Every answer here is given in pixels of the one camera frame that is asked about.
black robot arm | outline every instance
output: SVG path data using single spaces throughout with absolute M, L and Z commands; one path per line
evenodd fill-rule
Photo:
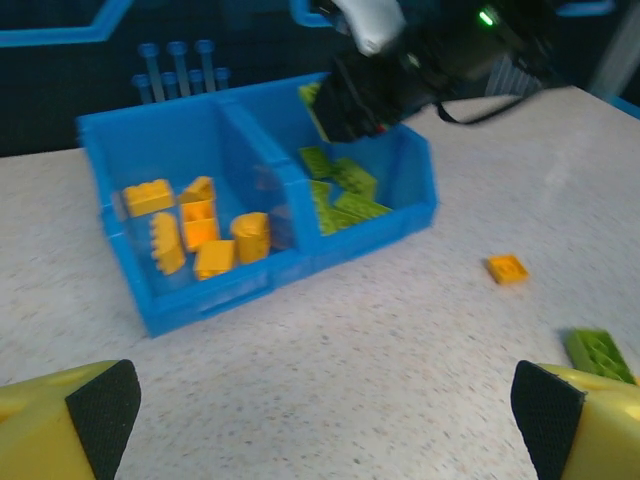
M 364 1 L 377 4 L 380 11 L 390 3 Z M 465 122 L 450 117 L 442 102 L 453 98 L 460 86 L 486 75 L 494 62 L 505 55 L 538 78 L 540 88 L 554 77 L 555 10 L 565 2 L 489 0 L 470 6 L 438 28 L 426 21 L 405 23 L 404 18 L 396 18 L 392 25 L 382 22 L 384 35 L 377 37 L 372 37 L 371 28 L 375 15 L 370 14 L 367 22 L 357 23 L 355 30 L 348 28 L 355 24 L 354 15 L 359 11 L 345 11 L 345 5 L 353 7 L 359 0 L 319 2 L 321 11 L 355 40 L 352 50 L 334 58 L 312 107 L 332 142 L 379 135 L 427 105 L 437 106 L 445 121 L 467 125 L 503 113 L 536 92 Z

curved yellow brick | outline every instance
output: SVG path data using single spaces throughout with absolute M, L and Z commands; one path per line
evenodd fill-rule
M 171 185 L 162 179 L 127 187 L 124 189 L 123 197 L 132 217 L 147 215 L 175 205 Z
M 178 222 L 170 213 L 157 213 L 151 219 L 152 257 L 156 260 L 158 270 L 165 275 L 180 270 L 185 262 L 185 254 L 180 242 Z
M 246 265 L 269 255 L 271 234 L 266 213 L 248 213 L 234 219 L 231 234 L 236 241 L 238 260 Z
M 562 480 L 640 478 L 640 388 L 572 368 L 539 366 L 587 393 Z

bin compartment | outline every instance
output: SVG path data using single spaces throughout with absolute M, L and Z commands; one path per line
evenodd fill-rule
M 322 142 L 298 87 L 308 75 L 191 98 L 87 115 L 80 144 L 91 165 L 104 231 L 152 336 L 269 293 L 430 225 L 437 199 L 428 143 L 406 126 L 349 145 Z M 378 182 L 375 201 L 392 211 L 332 235 L 318 226 L 299 149 L 349 157 Z M 256 263 L 198 281 L 194 255 L 173 275 L 151 256 L 153 214 L 130 217 L 125 188 L 165 179 L 177 196 L 197 177 L 213 178 L 223 239 L 234 218 L 268 214 L 271 251 Z M 333 195 L 340 193 L 333 188 Z M 180 219 L 179 207 L 166 211 Z

yellow lego brick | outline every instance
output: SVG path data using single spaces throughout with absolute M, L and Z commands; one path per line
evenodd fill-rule
M 515 255 L 490 257 L 487 261 L 487 269 L 500 285 L 522 282 L 529 277 L 529 272 Z
M 139 407 L 127 360 L 0 387 L 0 480 L 114 478 Z
M 180 203 L 198 202 L 201 200 L 213 201 L 215 199 L 216 192 L 213 188 L 213 179 L 211 177 L 196 178 L 178 197 Z
M 269 255 L 271 238 L 269 217 L 266 213 L 248 213 L 237 217 L 231 224 L 240 263 L 246 265 Z
M 189 252 L 195 252 L 205 242 L 220 239 L 220 228 L 212 201 L 180 205 L 182 233 Z
M 561 480 L 640 478 L 640 388 L 572 368 L 540 367 L 586 393 Z
M 123 196 L 132 217 L 147 215 L 175 205 L 171 185 L 162 179 L 127 187 Z
M 193 266 L 196 278 L 206 280 L 228 272 L 235 266 L 235 242 L 214 240 L 202 245 Z
M 178 222 L 170 213 L 156 213 L 151 219 L 151 256 L 165 275 L 180 270 L 186 258 L 180 241 Z

table surface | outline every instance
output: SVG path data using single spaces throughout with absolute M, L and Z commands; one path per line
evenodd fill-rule
M 468 115 L 495 100 L 452 106 Z M 640 371 L 640 123 L 577 89 L 430 139 L 432 228 L 150 339 L 79 150 L 0 159 L 0 385 L 131 359 L 119 479 L 535 479 L 516 363 L 602 327 Z M 531 273 L 497 286 L 489 255 Z

